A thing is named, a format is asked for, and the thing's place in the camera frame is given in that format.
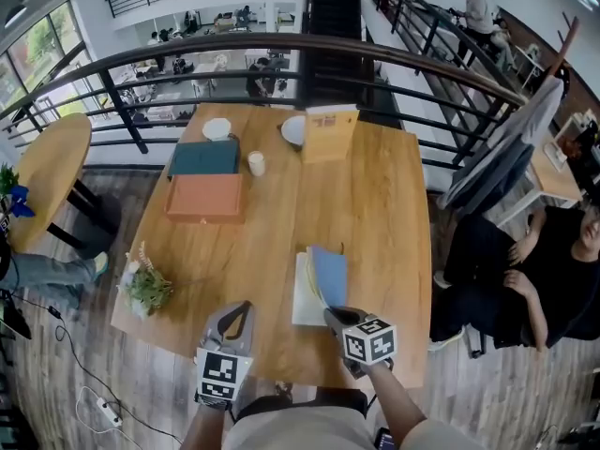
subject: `notebook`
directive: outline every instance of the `notebook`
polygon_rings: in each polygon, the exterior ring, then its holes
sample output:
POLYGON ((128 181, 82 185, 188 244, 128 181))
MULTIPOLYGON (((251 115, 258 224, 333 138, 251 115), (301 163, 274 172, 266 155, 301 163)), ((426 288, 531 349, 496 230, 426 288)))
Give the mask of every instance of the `notebook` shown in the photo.
POLYGON ((323 311, 346 305, 346 257, 311 246, 296 254, 292 323, 326 326, 323 311))
POLYGON ((179 143, 172 155, 169 179, 174 175, 238 173, 238 149, 236 140, 179 143))

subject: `tree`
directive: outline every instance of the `tree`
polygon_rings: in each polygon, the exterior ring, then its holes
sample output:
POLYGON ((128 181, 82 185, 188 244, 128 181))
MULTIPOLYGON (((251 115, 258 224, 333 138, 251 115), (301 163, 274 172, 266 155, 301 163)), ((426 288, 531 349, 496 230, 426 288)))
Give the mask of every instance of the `tree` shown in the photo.
MULTIPOLYGON (((52 13, 52 23, 56 34, 62 35, 63 27, 67 19, 66 8, 58 8, 52 13)), ((27 32, 27 61, 34 63, 44 53, 56 48, 58 42, 54 41, 53 33, 48 25, 48 19, 43 18, 27 32)))

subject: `blue book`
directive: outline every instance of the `blue book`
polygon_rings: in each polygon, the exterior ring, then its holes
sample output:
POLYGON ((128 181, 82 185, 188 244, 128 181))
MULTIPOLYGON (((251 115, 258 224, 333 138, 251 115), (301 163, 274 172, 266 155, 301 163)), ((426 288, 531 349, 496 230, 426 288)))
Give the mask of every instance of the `blue book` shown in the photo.
POLYGON ((328 307, 346 305, 346 256, 315 245, 308 248, 314 283, 328 307))

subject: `black strap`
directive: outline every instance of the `black strap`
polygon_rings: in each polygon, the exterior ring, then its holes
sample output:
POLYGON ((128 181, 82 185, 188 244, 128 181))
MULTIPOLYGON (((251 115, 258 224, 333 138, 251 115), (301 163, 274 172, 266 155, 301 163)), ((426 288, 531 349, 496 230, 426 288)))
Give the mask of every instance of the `black strap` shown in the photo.
POLYGON ((4 278, 10 266, 10 245, 6 237, 0 235, 0 280, 4 278))

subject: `small potted plant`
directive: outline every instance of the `small potted plant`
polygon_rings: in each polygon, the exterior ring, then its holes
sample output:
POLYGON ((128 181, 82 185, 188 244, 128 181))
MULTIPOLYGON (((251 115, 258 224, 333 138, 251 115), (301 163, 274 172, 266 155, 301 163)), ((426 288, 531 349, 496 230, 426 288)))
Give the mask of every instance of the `small potted plant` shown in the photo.
POLYGON ((173 293, 173 285, 146 257, 143 242, 140 246, 139 256, 139 261, 132 261, 128 264, 117 288, 119 292, 124 292, 127 296, 131 311, 145 319, 167 302, 173 293))
POLYGON ((10 212, 15 217, 33 217, 33 210, 27 206, 28 192, 27 187, 19 185, 19 174, 3 163, 0 167, 0 196, 3 211, 10 212))

